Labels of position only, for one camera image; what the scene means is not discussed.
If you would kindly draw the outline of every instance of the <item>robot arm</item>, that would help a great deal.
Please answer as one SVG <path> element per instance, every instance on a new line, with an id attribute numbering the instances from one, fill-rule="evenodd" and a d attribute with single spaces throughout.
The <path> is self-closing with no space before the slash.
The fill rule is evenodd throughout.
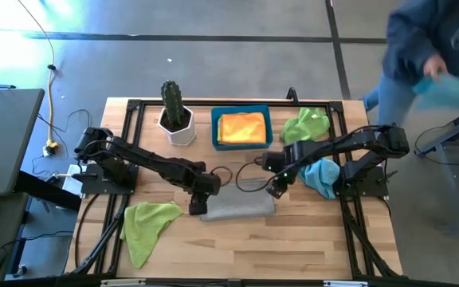
<path id="1" fill-rule="evenodd" d="M 76 159 L 95 161 L 104 170 L 104 179 L 124 185 L 130 180 L 128 164 L 133 163 L 157 172 L 167 182 L 192 195 L 189 213 L 206 213 L 206 200 L 217 195 L 221 186 L 218 175 L 206 173 L 203 162 L 163 158 L 114 136 L 107 128 L 87 128 L 74 150 Z"/>
<path id="2" fill-rule="evenodd" d="M 361 159 L 347 162 L 341 168 L 339 180 L 351 183 L 362 179 L 367 172 L 388 158 L 401 158 L 410 151 L 402 128 L 380 126 L 361 128 L 345 136 L 320 142 L 298 141 L 284 147 L 282 152 L 269 151 L 262 156 L 262 168 L 277 174 L 267 188 L 275 198 L 280 198 L 295 182 L 300 168 L 310 165 L 324 156 L 367 149 Z"/>

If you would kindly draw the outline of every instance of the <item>teal cloth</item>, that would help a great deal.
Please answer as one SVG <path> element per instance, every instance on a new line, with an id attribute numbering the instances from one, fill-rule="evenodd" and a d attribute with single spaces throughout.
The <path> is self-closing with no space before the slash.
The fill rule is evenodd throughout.
<path id="1" fill-rule="evenodd" d="M 328 117 L 318 108 L 300 108 L 299 116 L 286 122 L 280 137 L 286 145 L 299 140 L 316 140 L 329 126 Z"/>
<path id="2" fill-rule="evenodd" d="M 335 199 L 332 185 L 339 177 L 339 165 L 329 159 L 320 159 L 300 169 L 299 176 L 304 183 L 317 190 L 326 199 Z"/>
<path id="3" fill-rule="evenodd" d="M 182 209 L 174 203 L 142 202 L 125 209 L 120 239 L 127 242 L 136 269 L 150 257 L 161 231 L 182 214 Z"/>
<path id="4" fill-rule="evenodd" d="M 420 97 L 419 108 L 459 108 L 459 77 L 446 74 L 439 81 L 425 77 L 414 91 Z"/>

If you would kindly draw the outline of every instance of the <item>cactus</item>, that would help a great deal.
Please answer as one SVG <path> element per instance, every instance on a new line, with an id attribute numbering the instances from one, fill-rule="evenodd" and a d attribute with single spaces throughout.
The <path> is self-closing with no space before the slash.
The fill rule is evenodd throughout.
<path id="1" fill-rule="evenodd" d="M 163 96 L 167 119 L 173 126 L 182 124 L 183 104 L 180 87 L 174 81 L 166 81 L 160 93 Z"/>

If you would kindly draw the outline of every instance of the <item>lime green towel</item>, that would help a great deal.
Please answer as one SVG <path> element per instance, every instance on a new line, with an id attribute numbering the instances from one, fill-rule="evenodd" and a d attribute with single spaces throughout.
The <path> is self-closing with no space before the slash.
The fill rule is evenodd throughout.
<path id="1" fill-rule="evenodd" d="M 127 242 L 136 269 L 141 268 L 150 256 L 160 232 L 182 214 L 182 209 L 174 203 L 142 202 L 125 209 L 120 239 Z"/>
<path id="2" fill-rule="evenodd" d="M 300 108 L 299 117 L 286 122 L 280 137 L 287 145 L 299 140 L 316 140 L 329 126 L 328 117 L 318 108 Z"/>

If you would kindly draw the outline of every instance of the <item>potted cactus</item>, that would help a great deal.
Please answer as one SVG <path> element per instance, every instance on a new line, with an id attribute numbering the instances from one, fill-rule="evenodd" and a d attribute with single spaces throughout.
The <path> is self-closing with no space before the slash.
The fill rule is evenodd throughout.
<path id="1" fill-rule="evenodd" d="M 160 112 L 159 126 L 173 145 L 189 145 L 196 137 L 194 113 L 183 106 L 180 87 L 173 81 L 167 81 L 160 89 L 164 108 Z"/>

